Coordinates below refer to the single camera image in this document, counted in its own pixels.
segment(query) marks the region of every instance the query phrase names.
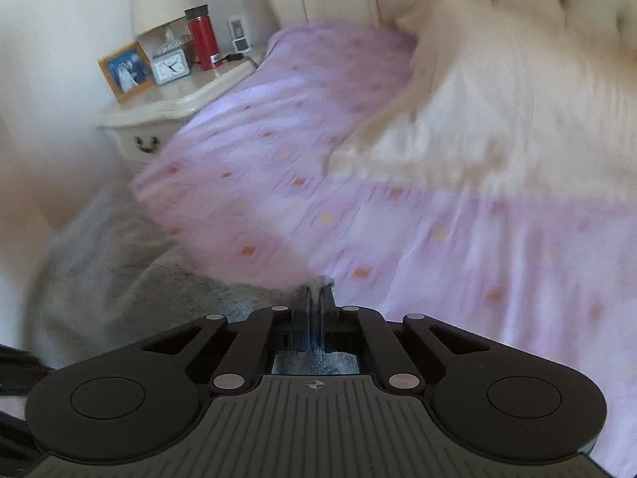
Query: table lamp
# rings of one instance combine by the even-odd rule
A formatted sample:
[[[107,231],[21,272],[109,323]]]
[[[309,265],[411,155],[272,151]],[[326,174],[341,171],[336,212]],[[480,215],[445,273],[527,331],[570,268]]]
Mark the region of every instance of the table lamp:
[[[190,38],[176,37],[170,24],[184,17],[184,10],[193,7],[191,0],[131,0],[133,34],[139,37],[155,28],[164,27],[164,43],[154,57],[183,47]]]

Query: red bottle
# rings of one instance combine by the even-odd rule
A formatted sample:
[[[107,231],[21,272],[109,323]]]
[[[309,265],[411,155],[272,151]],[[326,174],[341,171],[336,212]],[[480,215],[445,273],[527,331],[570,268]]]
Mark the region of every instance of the red bottle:
[[[221,53],[210,23],[208,6],[202,5],[186,10],[186,19],[199,58],[199,66],[202,70],[217,68],[222,63]]]

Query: picture frame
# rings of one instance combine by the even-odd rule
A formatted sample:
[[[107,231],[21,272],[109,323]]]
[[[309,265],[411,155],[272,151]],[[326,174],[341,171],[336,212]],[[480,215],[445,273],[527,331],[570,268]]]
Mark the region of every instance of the picture frame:
[[[98,61],[117,102],[126,102],[155,86],[150,61],[136,41]]]

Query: clock face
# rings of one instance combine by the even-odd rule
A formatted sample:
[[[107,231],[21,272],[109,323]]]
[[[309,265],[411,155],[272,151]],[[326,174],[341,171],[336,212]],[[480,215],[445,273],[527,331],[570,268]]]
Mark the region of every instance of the clock face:
[[[157,84],[164,84],[190,73],[190,67],[182,50],[158,57],[152,64]]]

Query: gray blanket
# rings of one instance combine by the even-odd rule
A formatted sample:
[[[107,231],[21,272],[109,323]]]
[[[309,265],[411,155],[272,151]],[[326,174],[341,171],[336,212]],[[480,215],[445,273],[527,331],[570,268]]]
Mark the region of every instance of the gray blanket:
[[[295,289],[230,284],[189,267],[175,239],[146,213],[125,183],[105,187],[52,243],[26,296],[24,346],[59,368],[114,350],[211,312],[241,321],[260,307],[287,304]],[[346,354],[277,357],[280,373],[355,373]]]

